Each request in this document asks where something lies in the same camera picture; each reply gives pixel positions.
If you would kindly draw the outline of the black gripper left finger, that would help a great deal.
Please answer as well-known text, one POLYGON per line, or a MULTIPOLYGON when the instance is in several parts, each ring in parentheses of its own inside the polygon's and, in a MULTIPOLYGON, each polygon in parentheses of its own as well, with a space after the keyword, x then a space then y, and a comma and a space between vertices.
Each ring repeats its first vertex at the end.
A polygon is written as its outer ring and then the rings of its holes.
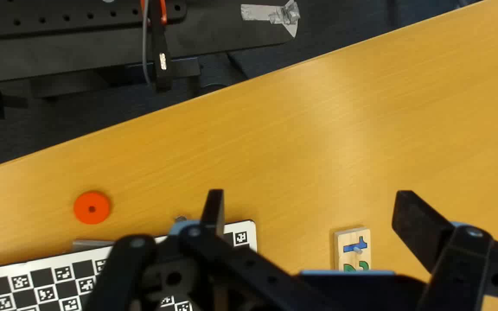
POLYGON ((337 311, 336 301, 249 247, 223 239, 225 192, 209 190, 197 221, 176 221, 163 242, 147 233, 111 247, 90 311, 161 311, 182 297, 194 311, 337 311))

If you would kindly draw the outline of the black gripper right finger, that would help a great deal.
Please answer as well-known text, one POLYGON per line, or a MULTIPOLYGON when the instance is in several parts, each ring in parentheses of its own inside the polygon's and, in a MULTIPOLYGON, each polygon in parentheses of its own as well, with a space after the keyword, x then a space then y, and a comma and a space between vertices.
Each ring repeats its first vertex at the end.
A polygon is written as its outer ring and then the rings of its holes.
POLYGON ((417 311, 481 311, 498 299, 498 240, 486 230, 453 223, 413 190, 398 190, 391 226, 429 271, 417 311))

